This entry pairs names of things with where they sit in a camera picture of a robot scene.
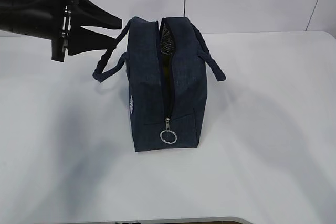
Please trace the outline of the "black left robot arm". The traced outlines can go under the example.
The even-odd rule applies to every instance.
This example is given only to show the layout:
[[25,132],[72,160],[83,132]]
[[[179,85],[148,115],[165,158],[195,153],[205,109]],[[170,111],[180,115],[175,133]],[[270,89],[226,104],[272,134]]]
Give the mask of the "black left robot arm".
[[51,58],[108,49],[114,38],[88,30],[122,28],[122,19],[90,0],[1,0],[1,30],[51,41]]

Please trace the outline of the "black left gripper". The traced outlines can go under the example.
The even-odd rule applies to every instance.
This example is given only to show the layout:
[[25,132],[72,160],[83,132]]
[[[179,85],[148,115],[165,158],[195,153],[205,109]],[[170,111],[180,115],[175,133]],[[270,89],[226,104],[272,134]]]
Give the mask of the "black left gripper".
[[63,62],[68,42],[68,55],[87,51],[115,48],[116,40],[81,26],[101,27],[112,30],[122,28],[122,19],[101,9],[89,0],[72,0],[71,28],[69,14],[71,0],[19,0],[28,7],[16,12],[18,24],[15,31],[22,35],[49,39],[51,59]]

